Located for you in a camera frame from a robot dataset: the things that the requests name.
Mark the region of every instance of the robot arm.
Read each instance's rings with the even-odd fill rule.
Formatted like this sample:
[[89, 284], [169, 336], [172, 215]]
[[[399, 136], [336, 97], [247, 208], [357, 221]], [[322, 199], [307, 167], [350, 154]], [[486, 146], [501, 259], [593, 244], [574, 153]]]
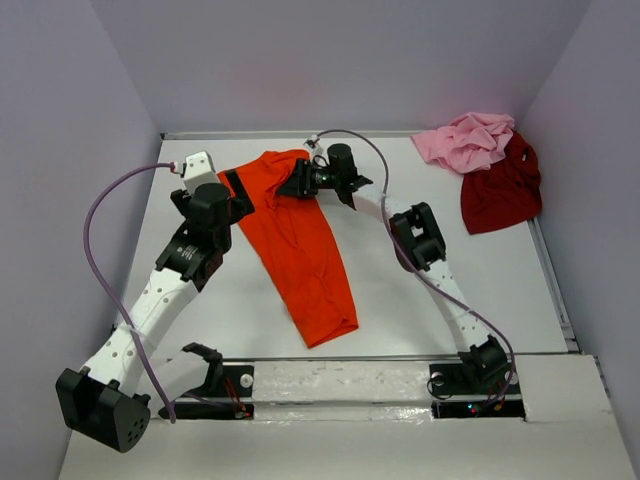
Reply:
[[[111, 337], [79, 370], [66, 369], [56, 382], [65, 423], [120, 452], [133, 448], [150, 417], [163, 405], [148, 378], [141, 382], [143, 362], [156, 350], [172, 322], [202, 291], [231, 248], [230, 226], [253, 212], [239, 177], [226, 176], [235, 196], [215, 174], [209, 155], [201, 152], [179, 162], [185, 189], [171, 200], [185, 220], [156, 261], [156, 269], [130, 312], [133, 326], [119, 322]], [[145, 352], [141, 358], [133, 335]], [[169, 400], [216, 382], [222, 355], [198, 344], [187, 345], [156, 369]]]
[[[418, 272], [438, 290], [463, 305], [467, 304], [449, 269], [446, 245], [438, 223], [426, 203], [409, 205], [386, 196], [385, 219], [382, 216], [382, 199], [385, 195], [371, 180], [358, 174], [348, 145], [331, 145], [327, 149], [328, 161], [325, 165], [315, 162], [315, 158], [322, 153], [317, 138], [308, 140], [305, 146], [311, 151], [312, 160], [299, 159], [293, 174], [280, 187], [278, 194], [309, 198], [319, 190], [330, 189], [337, 193], [342, 203], [355, 211], [383, 223], [388, 219], [396, 256], [403, 268]], [[404, 255], [398, 255], [398, 247]], [[405, 264], [405, 258], [413, 268]], [[487, 326], [470, 311], [432, 289], [429, 289], [429, 293], [451, 330], [458, 356], [462, 360], [461, 377], [472, 390], [488, 391], [509, 370], [504, 349]]]

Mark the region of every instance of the white wall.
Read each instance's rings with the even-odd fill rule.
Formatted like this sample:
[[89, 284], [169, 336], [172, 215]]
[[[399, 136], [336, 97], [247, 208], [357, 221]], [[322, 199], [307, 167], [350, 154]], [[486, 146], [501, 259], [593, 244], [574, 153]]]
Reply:
[[[0, 4], [0, 478], [57, 478], [69, 430], [55, 381], [106, 338], [113, 309], [82, 251], [97, 193], [157, 159], [159, 138], [86, 0]], [[94, 231], [122, 284], [150, 178]]]
[[522, 116], [588, 0], [91, 0], [162, 131]]
[[595, 0], [523, 122], [578, 341], [600, 356], [640, 473], [640, 3]]

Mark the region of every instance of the orange shirt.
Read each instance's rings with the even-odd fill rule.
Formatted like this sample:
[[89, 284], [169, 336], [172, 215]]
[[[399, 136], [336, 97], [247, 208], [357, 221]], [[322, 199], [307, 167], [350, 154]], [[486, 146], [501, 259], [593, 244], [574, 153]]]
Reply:
[[[312, 348], [357, 329], [358, 320], [338, 246], [318, 202], [276, 196], [296, 159], [308, 157], [305, 150], [265, 152], [236, 171], [256, 209], [240, 228]], [[220, 180], [227, 184], [224, 175]]]

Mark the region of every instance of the black mount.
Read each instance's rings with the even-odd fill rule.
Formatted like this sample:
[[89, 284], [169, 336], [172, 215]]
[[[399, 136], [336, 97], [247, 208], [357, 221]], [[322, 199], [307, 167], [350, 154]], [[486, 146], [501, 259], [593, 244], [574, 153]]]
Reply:
[[[226, 177], [234, 197], [220, 183], [200, 185], [193, 196], [184, 190], [171, 194], [185, 221], [156, 261], [156, 268], [180, 273], [182, 280], [192, 281], [198, 291], [222, 265], [223, 254], [231, 248], [231, 225], [254, 211], [238, 174], [230, 170]], [[209, 363], [203, 386], [219, 383], [223, 374], [220, 353], [198, 344], [187, 345], [183, 350]], [[131, 450], [149, 424], [149, 396], [129, 397], [119, 391], [117, 381], [105, 385], [89, 373], [86, 367], [80, 372], [67, 368], [58, 377], [56, 392], [65, 424], [119, 452]]]
[[276, 192], [287, 197], [310, 198], [318, 190], [335, 190], [345, 205], [354, 208], [353, 192], [373, 183], [358, 174], [351, 147], [336, 143], [327, 149], [328, 165], [299, 158], [291, 176]]
[[[433, 262], [446, 260], [444, 238], [431, 207], [426, 203], [413, 205], [411, 210], [395, 214], [389, 219], [389, 226], [405, 256], [418, 270], [426, 272]], [[402, 268], [410, 272], [411, 269], [397, 251], [396, 257]]]
[[185, 221], [156, 260], [156, 269], [168, 268], [192, 281], [202, 291], [231, 248], [231, 225], [254, 212], [253, 204], [235, 170], [225, 173], [235, 196], [221, 183], [205, 183], [191, 196], [171, 193], [171, 201]]
[[[429, 365], [431, 392], [437, 397], [451, 395], [488, 395], [498, 393], [496, 384], [504, 384], [509, 371], [509, 359], [498, 340], [489, 335], [480, 346], [469, 352], [458, 352], [462, 363], [432, 363]], [[510, 385], [507, 394], [519, 393], [518, 385]]]

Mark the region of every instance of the wrinkled fabric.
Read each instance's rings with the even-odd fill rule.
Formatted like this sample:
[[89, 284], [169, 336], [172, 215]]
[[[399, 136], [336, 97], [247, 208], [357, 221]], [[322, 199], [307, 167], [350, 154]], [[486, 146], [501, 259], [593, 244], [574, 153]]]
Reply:
[[[298, 158], [309, 155], [265, 152], [235, 169], [256, 209], [239, 225], [312, 348], [356, 330], [358, 321], [338, 246], [318, 202], [276, 195]], [[224, 175], [220, 180], [226, 183]], [[270, 312], [264, 315], [269, 328]]]
[[540, 171], [535, 150], [514, 132], [505, 159], [491, 170], [468, 173], [460, 204], [469, 233], [486, 233], [530, 220], [542, 209]]
[[413, 143], [426, 163], [458, 173], [488, 170], [505, 157], [515, 121], [509, 115], [465, 113], [446, 127], [414, 135]]

